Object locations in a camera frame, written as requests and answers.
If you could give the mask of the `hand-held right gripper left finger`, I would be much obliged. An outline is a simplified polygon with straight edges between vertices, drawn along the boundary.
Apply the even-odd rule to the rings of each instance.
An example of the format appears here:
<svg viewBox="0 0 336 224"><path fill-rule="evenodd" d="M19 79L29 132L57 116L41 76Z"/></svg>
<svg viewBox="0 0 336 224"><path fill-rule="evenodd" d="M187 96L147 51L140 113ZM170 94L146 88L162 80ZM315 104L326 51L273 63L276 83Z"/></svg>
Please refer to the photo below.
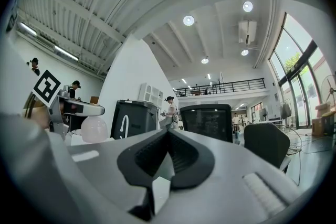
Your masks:
<svg viewBox="0 0 336 224"><path fill-rule="evenodd" d="M70 147L93 189L87 198L103 221L174 221L174 203L155 212L153 181L168 154L170 133L157 130L130 138Z"/></svg>

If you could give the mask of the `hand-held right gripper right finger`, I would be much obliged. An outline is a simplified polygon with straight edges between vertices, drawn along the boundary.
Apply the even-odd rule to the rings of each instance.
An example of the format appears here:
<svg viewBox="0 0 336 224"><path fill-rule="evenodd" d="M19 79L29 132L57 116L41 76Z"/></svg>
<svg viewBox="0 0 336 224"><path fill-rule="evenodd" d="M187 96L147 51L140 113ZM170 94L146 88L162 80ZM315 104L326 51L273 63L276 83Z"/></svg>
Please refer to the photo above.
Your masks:
<svg viewBox="0 0 336 224"><path fill-rule="evenodd" d="M280 169L248 149L179 131L214 154L212 173L189 190L171 191L156 223L289 223L305 195Z"/></svg>

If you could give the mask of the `person's left hand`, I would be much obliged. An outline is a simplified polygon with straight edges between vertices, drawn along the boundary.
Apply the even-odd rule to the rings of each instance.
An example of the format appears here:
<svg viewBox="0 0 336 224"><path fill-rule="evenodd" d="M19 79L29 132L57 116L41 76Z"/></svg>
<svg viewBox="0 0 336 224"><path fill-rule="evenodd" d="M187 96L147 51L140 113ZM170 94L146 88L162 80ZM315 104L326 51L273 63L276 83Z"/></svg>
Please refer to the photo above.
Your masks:
<svg viewBox="0 0 336 224"><path fill-rule="evenodd" d="M42 129L48 129L50 115L46 106L32 108L30 119L37 123Z"/></svg>

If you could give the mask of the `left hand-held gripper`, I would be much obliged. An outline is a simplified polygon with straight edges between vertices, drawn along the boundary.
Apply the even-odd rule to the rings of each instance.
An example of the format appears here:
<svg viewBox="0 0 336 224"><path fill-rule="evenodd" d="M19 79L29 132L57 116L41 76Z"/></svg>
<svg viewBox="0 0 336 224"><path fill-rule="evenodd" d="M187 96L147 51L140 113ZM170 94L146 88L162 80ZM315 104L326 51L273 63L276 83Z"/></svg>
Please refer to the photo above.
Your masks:
<svg viewBox="0 0 336 224"><path fill-rule="evenodd" d="M58 133L62 138L70 131L71 120L67 116L89 117L101 116L105 108L70 98L67 86L61 88L61 82L48 70L41 74L33 87L33 95L46 107L48 130Z"/></svg>

